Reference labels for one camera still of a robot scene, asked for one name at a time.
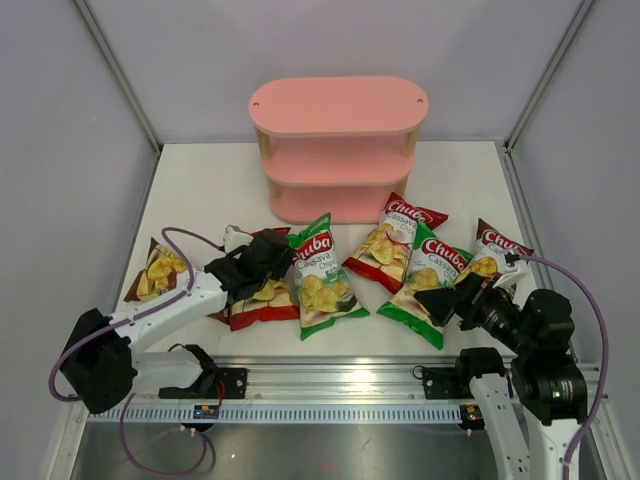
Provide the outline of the green Chuba chips bag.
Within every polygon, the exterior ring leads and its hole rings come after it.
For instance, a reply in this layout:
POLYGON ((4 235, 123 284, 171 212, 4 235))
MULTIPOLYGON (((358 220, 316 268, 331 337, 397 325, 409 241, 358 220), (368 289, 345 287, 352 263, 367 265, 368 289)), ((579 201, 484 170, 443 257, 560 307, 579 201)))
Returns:
POLYGON ((327 212, 299 233, 286 235, 294 251, 293 285, 302 341, 339 319, 369 315, 338 259, 331 220, 327 212))
POLYGON ((377 314, 405 325, 441 350, 444 329, 432 322, 415 294, 452 286, 471 259, 470 252, 446 244, 426 224, 419 223, 403 286, 378 308, 377 314))

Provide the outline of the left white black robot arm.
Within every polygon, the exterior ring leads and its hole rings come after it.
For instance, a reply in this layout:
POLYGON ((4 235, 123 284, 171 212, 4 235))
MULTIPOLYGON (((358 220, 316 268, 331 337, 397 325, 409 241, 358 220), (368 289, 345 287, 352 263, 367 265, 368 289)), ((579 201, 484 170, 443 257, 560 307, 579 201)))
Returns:
POLYGON ((134 394, 163 399, 222 399, 228 387, 218 365, 200 346, 154 352, 152 346, 209 314, 229 310, 269 281, 285 277, 294 251, 285 235, 263 229, 252 235, 226 228, 222 255, 169 293, 109 315, 83 313, 49 374, 51 395, 81 402, 101 414, 134 394))

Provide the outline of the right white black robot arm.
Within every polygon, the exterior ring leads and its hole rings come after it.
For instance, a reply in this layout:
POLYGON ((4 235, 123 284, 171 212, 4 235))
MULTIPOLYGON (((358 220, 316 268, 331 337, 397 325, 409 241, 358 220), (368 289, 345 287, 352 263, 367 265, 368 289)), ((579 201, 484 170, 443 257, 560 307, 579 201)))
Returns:
POLYGON ((537 289, 518 307, 497 279, 475 273, 414 297, 435 324, 459 316, 461 329, 481 328, 516 355, 506 367, 496 349, 468 348, 454 366, 456 389, 480 408, 499 477, 569 478, 588 399, 584 376, 568 353, 570 302, 537 289))

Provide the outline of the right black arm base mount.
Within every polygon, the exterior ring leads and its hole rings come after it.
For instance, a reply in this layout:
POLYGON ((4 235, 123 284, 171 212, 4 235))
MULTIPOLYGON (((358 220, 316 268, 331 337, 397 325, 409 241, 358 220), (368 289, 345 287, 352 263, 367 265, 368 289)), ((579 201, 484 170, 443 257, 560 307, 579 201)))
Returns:
POLYGON ((412 376, 421 382, 426 400, 469 400, 468 386, 462 386, 453 367, 431 368, 416 365, 412 376))

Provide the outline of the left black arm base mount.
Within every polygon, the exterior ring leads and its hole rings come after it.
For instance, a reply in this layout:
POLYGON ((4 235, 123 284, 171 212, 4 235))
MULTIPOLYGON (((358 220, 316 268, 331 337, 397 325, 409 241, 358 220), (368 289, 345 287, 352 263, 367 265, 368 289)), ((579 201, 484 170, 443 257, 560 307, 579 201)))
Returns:
POLYGON ((248 373, 246 368, 215 367, 204 369, 188 387, 161 388, 158 396, 161 399, 176 400, 244 399, 248 373))

